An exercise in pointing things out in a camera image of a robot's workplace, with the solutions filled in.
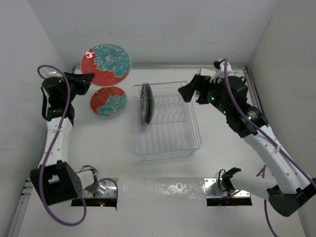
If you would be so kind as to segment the square grey plate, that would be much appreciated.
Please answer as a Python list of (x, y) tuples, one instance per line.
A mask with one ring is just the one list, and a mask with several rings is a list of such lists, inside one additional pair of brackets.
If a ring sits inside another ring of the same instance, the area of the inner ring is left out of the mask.
[(220, 69), (211, 70), (207, 68), (201, 68), (200, 69), (200, 75), (204, 77), (209, 77), (210, 82), (216, 81), (218, 78), (223, 79), (225, 77), (225, 70), (224, 67), (221, 67)]

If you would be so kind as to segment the red floral round plate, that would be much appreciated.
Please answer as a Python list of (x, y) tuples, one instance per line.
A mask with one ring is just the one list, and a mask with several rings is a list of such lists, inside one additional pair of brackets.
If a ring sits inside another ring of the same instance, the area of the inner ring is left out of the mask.
[(124, 111), (127, 105), (127, 95), (119, 87), (103, 87), (97, 90), (91, 97), (90, 107), (92, 111), (103, 118), (111, 118)]

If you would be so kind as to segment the white round plate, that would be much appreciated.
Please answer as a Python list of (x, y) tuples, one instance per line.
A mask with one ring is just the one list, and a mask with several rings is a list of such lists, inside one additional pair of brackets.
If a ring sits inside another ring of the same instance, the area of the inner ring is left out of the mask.
[(85, 53), (80, 70), (83, 74), (94, 73), (93, 85), (111, 87), (127, 77), (131, 65), (131, 58), (125, 49), (106, 43), (96, 45)]

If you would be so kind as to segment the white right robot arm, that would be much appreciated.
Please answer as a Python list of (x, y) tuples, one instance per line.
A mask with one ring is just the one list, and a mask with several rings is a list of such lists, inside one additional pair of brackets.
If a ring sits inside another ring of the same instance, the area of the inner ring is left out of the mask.
[(244, 77), (227, 79), (196, 74), (190, 83), (178, 89), (185, 102), (198, 92), (197, 103), (211, 104), (226, 117), (228, 126), (259, 155), (275, 180), (264, 180), (231, 168), (222, 178), (224, 191), (245, 190), (270, 203), (274, 210), (289, 217), (316, 194), (315, 179), (309, 180), (294, 166), (269, 126), (268, 120), (247, 102)]

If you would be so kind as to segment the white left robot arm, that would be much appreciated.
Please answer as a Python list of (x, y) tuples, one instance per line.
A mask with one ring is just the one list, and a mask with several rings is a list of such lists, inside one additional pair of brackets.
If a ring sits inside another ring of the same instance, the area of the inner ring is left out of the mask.
[(83, 190), (95, 182), (92, 169), (76, 173), (68, 164), (68, 140), (74, 125), (71, 104), (77, 95), (85, 95), (95, 74), (65, 73), (42, 82), (42, 116), (47, 124), (47, 138), (38, 168), (30, 179), (37, 193), (43, 192), (47, 205), (80, 198)]

